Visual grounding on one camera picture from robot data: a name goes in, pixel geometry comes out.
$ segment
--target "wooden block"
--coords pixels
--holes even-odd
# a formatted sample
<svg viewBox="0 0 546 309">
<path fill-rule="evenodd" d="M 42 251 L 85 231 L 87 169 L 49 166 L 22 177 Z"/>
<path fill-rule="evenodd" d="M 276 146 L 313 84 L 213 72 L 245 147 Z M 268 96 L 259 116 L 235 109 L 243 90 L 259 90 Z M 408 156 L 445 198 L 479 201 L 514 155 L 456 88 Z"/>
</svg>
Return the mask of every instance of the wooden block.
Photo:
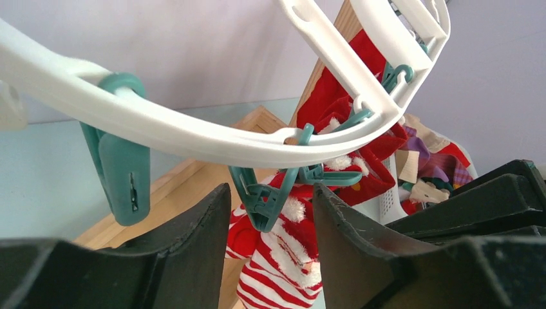
<svg viewBox="0 0 546 309">
<path fill-rule="evenodd" d="M 339 10 L 337 17 L 335 18 L 334 26 L 337 28 L 337 31 L 341 33 L 341 35 L 347 42 L 351 41 L 357 35 L 357 33 L 359 33 L 360 30 L 362 30 L 362 25 L 358 21 L 355 11 L 353 10 L 353 7 L 351 6 L 350 0 L 343 1 L 343 4 L 341 5 L 341 9 Z M 299 108 L 309 98 L 309 96 L 311 95 L 311 92 L 313 92 L 313 89 L 315 89 L 317 80 L 319 80 L 319 77 L 322 75 L 324 68 L 325 68 L 324 63 L 322 62 L 321 59 L 319 59 L 317 61 L 317 64 L 315 64 L 315 68 L 313 69 L 313 72 L 311 73 L 311 76 L 309 77 L 309 81 L 307 82 L 307 85 L 305 86 L 305 89 L 303 90 L 303 94 L 301 95 L 301 98 L 299 99 L 299 102 L 296 107 L 296 111 L 294 112 L 294 115 L 292 116 L 292 119 L 290 120 L 290 123 L 288 126 L 290 127 L 296 126 L 297 111 L 299 111 Z"/>
<path fill-rule="evenodd" d="M 233 126 L 247 131 L 273 133 L 286 127 L 286 124 L 260 106 Z M 275 172 L 274 169 L 257 169 L 256 176 L 260 180 Z M 92 249 L 118 247 L 186 211 L 218 184 L 226 182 L 231 187 L 232 208 L 236 208 L 241 200 L 226 165 L 186 160 L 152 184 L 151 211 L 145 220 L 130 227 L 123 227 L 110 214 L 83 233 L 75 242 Z M 235 259 L 224 261 L 219 309 L 237 308 L 236 305 L 242 308 L 235 291 L 244 263 L 245 261 Z"/>
</svg>

